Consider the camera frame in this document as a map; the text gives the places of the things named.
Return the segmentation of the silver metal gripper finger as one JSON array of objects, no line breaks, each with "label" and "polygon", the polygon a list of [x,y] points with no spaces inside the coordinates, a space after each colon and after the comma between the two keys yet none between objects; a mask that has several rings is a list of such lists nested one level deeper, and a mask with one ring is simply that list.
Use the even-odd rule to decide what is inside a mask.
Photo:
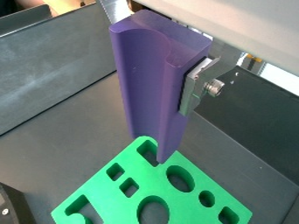
[{"label": "silver metal gripper finger", "polygon": [[234,47],[224,47],[218,55],[204,57],[185,74],[178,112],[188,116],[201,102],[204,95],[216,97],[224,87],[217,78],[237,64],[241,51]]}]

